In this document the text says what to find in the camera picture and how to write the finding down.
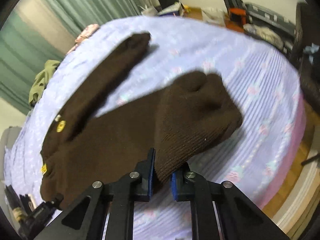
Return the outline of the dark brown fleece pants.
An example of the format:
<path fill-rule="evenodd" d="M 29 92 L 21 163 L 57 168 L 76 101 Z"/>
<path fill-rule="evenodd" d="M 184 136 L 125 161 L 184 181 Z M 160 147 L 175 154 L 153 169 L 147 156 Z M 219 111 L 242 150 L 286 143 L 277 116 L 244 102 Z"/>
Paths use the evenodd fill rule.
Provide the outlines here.
<path fill-rule="evenodd" d="M 63 195 L 65 209 L 94 181 L 109 184 L 133 171 L 153 148 L 156 188 L 184 162 L 228 139 L 240 109 L 217 74 L 193 71 L 99 117 L 94 112 L 144 59 L 149 33 L 123 40 L 57 113 L 44 138 L 40 194 Z"/>

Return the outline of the folded black clothes stack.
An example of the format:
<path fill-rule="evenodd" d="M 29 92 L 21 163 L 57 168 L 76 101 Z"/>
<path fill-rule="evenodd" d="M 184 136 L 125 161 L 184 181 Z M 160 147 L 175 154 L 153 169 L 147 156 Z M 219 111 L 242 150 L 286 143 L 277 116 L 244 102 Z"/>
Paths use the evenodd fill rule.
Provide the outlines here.
<path fill-rule="evenodd" d="M 36 202 L 31 194 L 17 195 L 11 185 L 5 186 L 4 193 L 17 222 L 26 219 L 36 209 Z"/>

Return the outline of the bed with purple floral sheet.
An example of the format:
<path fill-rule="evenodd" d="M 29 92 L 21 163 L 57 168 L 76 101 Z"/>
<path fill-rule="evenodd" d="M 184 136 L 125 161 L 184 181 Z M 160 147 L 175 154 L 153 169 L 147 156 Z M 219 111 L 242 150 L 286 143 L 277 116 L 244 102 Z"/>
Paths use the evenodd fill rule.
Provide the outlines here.
<path fill-rule="evenodd" d="M 102 25 L 60 63 L 4 158 L 4 181 L 40 203 L 45 167 L 41 149 L 57 113 L 89 74 L 125 39 L 149 33 L 150 48 L 94 112 L 99 117 L 170 85 L 193 71 L 217 74 L 242 114 L 225 141 L 194 155 L 190 168 L 206 179 L 233 182 L 257 206 L 275 195 L 291 165 L 291 147 L 305 124 L 297 71 L 273 46 L 246 35 L 182 17 L 136 16 Z M 188 204 L 174 201 L 169 179 L 149 203 L 135 207 L 134 239 L 190 239 Z"/>

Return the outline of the olive green garment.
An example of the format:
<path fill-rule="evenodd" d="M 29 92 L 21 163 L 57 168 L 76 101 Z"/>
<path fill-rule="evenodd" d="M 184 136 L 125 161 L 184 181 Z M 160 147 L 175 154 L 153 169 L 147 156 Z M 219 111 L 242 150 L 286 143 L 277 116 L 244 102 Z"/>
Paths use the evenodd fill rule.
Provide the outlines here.
<path fill-rule="evenodd" d="M 40 71 L 34 79 L 34 83 L 29 91 L 29 106 L 34 107 L 42 97 L 50 79 L 60 65 L 60 61 L 48 60 L 44 64 L 44 69 Z"/>

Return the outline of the green curtain left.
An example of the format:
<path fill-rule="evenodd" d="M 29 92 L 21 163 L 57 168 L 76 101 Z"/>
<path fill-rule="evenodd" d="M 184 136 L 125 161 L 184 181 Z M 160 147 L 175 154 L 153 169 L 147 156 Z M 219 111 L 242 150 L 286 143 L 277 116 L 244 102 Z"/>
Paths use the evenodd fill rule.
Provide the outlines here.
<path fill-rule="evenodd" d="M 47 60 L 62 59 L 63 53 L 13 11 L 1 29 L 1 98 L 27 114 L 35 76 Z"/>

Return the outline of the green curtain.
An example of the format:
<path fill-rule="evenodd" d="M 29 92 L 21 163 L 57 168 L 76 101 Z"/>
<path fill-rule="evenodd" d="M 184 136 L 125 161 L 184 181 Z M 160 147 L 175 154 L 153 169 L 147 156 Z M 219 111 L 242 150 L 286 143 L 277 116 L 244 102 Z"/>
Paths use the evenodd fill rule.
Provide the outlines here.
<path fill-rule="evenodd" d="M 90 24 L 137 16 L 150 0 L 45 0 L 62 25 L 73 35 Z"/>
<path fill-rule="evenodd" d="M 1 29 L 1 98 L 27 114 L 35 76 L 47 60 L 62 59 L 63 53 L 13 11 Z"/>

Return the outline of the pink patterned garment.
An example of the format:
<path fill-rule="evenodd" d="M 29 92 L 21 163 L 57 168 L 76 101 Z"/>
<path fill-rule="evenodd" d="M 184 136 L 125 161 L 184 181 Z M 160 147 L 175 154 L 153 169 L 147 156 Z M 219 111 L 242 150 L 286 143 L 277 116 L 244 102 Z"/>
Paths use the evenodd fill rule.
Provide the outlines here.
<path fill-rule="evenodd" d="M 90 24 L 88 25 L 75 39 L 74 46 L 67 52 L 67 55 L 75 51 L 80 44 L 82 44 L 86 39 L 90 38 L 98 29 L 100 28 L 99 24 Z"/>

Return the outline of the black storage bin with clothes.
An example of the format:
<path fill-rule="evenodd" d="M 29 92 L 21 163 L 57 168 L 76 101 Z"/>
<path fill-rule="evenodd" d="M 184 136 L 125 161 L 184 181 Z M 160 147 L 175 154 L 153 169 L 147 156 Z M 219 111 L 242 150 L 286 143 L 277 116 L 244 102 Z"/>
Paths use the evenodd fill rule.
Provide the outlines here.
<path fill-rule="evenodd" d="M 285 55 L 292 52 L 296 26 L 284 16 L 253 3 L 246 3 L 245 33 L 264 40 Z"/>

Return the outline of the orange stool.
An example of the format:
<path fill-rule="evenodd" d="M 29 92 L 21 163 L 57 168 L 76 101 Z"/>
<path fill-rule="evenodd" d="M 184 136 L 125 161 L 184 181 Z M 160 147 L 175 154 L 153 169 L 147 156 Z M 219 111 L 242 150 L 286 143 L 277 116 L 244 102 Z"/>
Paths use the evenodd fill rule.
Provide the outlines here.
<path fill-rule="evenodd" d="M 248 23 L 248 16 L 244 9 L 231 8 L 225 17 L 225 27 L 227 29 L 244 33 L 244 25 Z"/>

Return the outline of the white plastic bag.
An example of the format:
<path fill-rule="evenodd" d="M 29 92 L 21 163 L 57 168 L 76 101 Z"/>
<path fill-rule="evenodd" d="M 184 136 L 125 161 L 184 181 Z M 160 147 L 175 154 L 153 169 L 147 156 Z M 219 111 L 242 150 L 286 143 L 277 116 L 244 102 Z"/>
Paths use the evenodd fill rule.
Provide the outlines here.
<path fill-rule="evenodd" d="M 202 20 L 208 24 L 225 26 L 225 13 L 223 10 L 205 7 L 201 8 Z"/>

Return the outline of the beige sheer curtain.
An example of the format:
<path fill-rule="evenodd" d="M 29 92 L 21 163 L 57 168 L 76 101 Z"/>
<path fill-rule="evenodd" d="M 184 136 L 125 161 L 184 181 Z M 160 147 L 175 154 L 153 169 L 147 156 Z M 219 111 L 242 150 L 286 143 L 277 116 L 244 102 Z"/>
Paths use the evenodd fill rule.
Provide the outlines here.
<path fill-rule="evenodd" d="M 75 38 L 45 0 L 20 0 L 15 10 L 27 25 L 61 53 L 66 54 L 74 46 Z"/>

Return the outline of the black backpack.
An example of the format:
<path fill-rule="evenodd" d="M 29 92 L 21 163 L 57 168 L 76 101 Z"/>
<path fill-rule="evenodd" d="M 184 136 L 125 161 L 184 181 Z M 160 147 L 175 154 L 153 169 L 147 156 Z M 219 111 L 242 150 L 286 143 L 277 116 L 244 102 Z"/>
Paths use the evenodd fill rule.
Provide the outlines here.
<path fill-rule="evenodd" d="M 244 4 L 243 0 L 223 0 L 227 10 L 230 9 L 241 9 L 246 10 L 246 5 Z"/>

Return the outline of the green curtain right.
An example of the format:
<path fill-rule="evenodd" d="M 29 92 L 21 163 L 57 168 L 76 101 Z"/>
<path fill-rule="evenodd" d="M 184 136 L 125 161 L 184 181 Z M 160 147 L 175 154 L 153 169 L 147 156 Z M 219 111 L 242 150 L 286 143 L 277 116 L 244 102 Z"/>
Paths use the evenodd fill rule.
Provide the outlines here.
<path fill-rule="evenodd" d="M 62 25 L 73 35 L 90 24 L 137 16 L 150 0 L 45 0 Z"/>

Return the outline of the blue white cardboard box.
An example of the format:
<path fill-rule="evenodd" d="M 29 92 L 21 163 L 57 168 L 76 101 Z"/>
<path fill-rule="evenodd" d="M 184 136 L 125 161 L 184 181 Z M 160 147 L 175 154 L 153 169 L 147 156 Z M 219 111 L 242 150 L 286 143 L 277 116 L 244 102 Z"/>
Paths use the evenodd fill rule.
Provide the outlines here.
<path fill-rule="evenodd" d="M 184 6 L 181 3 L 176 2 L 175 4 L 160 11 L 157 16 L 175 16 L 182 17 L 184 15 Z"/>

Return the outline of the white paper bag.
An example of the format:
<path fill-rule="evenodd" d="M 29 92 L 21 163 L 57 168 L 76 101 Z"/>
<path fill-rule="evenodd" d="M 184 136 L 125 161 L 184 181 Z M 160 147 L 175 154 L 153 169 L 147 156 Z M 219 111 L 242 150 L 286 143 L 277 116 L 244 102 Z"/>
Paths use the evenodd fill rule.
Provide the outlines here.
<path fill-rule="evenodd" d="M 144 7 L 140 6 L 140 9 L 141 9 L 141 14 L 143 16 L 153 17 L 158 15 L 157 9 L 153 6 L 150 6 L 150 7 L 148 7 L 147 5 L 145 5 Z"/>

